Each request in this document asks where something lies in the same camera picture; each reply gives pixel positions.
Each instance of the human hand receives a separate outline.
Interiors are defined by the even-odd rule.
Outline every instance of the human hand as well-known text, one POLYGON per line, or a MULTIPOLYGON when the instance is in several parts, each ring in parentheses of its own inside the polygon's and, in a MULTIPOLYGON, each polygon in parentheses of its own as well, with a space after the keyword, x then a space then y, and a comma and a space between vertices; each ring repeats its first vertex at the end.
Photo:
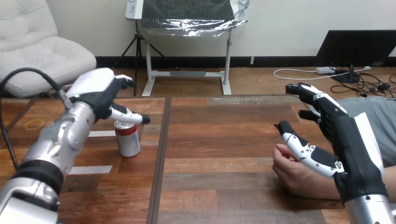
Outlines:
POLYGON ((334 180, 322 177, 301 164, 287 146, 277 144, 273 153, 272 169, 292 194, 308 198, 339 200, 334 180))

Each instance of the person's arm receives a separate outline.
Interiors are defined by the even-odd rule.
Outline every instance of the person's arm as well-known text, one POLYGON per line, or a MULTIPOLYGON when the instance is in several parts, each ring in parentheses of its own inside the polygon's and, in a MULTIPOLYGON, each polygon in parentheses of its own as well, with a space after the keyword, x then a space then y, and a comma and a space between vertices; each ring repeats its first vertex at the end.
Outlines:
POLYGON ((388 189, 389 202, 396 203, 396 167, 385 168, 382 180, 388 189))
MULTIPOLYGON (((295 161, 296 158, 285 145, 277 144, 273 156, 272 169, 291 193, 315 199, 340 199, 334 180, 324 178, 295 161)), ((389 202, 396 203, 396 167, 385 168, 382 180, 388 188, 389 202)))

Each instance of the power strip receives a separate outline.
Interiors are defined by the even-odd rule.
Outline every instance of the power strip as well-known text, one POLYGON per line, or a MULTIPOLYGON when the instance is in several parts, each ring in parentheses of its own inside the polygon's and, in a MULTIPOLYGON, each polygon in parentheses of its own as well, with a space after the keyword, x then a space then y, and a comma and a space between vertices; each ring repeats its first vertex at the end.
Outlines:
MULTIPOLYGON (((359 70, 359 71, 368 71, 370 69, 371 69, 370 66, 365 66, 364 69, 359 70)), ((334 70, 331 69, 330 67, 320 67, 320 68, 316 68, 316 73, 318 73, 318 74, 329 74, 329 73, 334 73, 334 70)))
POLYGON ((320 68, 316 68, 316 73, 328 74, 328 73, 334 73, 334 70, 332 70, 330 67, 320 67, 320 68))

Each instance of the white tape strip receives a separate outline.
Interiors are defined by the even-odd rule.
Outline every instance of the white tape strip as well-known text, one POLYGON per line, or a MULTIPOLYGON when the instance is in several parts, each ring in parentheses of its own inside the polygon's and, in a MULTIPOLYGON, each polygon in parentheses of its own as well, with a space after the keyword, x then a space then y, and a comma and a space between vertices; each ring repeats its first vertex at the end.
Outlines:
POLYGON ((98 131, 98 132, 89 132, 88 137, 108 137, 115 136, 115 131, 98 131))
POLYGON ((112 167, 113 166, 72 167, 68 174, 108 174, 112 167))

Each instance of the computer monitor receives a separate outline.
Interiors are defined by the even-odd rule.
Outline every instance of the computer monitor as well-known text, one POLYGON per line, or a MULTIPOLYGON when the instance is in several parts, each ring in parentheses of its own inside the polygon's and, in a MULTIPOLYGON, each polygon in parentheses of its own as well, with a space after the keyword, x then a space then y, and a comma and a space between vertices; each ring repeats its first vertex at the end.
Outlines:
POLYGON ((349 67, 349 74, 333 78, 356 83, 359 77, 354 73, 355 66, 381 66, 395 47, 396 30, 329 30, 315 65, 349 67))

